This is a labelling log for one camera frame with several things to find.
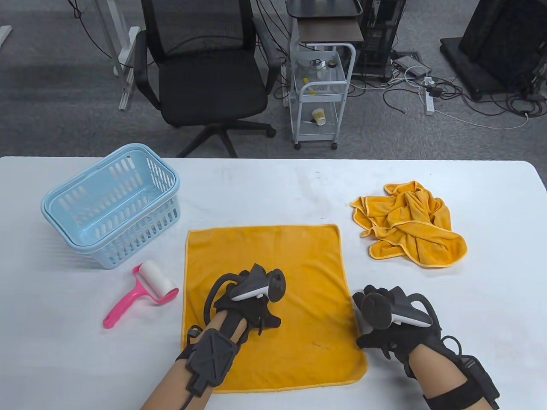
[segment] pink handle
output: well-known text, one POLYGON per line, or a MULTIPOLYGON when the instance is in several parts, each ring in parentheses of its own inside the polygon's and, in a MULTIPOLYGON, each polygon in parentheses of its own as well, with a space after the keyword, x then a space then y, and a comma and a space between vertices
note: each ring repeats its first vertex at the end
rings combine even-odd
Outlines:
POLYGON ((118 320, 123 316, 123 314, 131 307, 131 305, 140 297, 147 296, 148 291, 144 286, 137 280, 137 284, 134 289, 125 295, 110 313, 103 320, 103 327, 105 329, 112 329, 118 320))

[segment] light blue plastic basket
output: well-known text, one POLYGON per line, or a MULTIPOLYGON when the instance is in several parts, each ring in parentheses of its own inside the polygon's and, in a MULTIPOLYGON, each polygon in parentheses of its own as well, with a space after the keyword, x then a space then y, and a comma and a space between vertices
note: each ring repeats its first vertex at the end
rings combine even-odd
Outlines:
POLYGON ((179 186, 155 152, 129 144, 49 192, 42 213, 72 249, 111 269, 179 219, 179 186))

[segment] chair seat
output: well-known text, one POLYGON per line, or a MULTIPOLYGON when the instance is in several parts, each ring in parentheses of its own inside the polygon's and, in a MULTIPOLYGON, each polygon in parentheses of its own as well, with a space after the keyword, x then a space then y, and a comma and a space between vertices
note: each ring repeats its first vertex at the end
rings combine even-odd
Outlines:
POLYGON ((216 51, 159 65, 161 115, 173 126, 207 125, 261 113, 267 94, 254 55, 216 51))

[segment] yellow towel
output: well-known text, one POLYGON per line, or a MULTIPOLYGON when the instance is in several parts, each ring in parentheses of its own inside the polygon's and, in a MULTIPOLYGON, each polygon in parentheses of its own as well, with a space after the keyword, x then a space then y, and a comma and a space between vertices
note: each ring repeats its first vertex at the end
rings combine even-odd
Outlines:
POLYGON ((467 254, 465 240, 452 232, 450 212, 442 199, 416 181, 387 184, 390 195, 360 197, 351 204, 353 220, 378 241, 369 248, 374 259, 408 256, 420 266, 451 266, 467 254))
POLYGON ((281 327, 251 332, 215 392, 342 385, 365 374, 336 225, 193 231, 186 263, 183 343, 190 326, 204 326, 205 298, 220 275, 258 263, 267 272, 281 269, 287 280, 285 297, 268 305, 281 327))

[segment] metal cart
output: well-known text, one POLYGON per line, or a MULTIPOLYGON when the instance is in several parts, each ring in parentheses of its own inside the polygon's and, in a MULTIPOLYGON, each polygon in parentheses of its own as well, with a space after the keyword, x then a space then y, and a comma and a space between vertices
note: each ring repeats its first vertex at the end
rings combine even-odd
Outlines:
POLYGON ((300 149, 304 141, 331 141, 330 147, 336 149, 355 63, 355 48, 350 43, 307 43, 305 47, 297 46, 300 50, 290 52, 288 106, 294 149, 300 149), (351 52, 347 77, 337 47, 346 47, 351 52), (312 113, 318 108, 324 110, 324 125, 318 125, 313 118, 312 113))

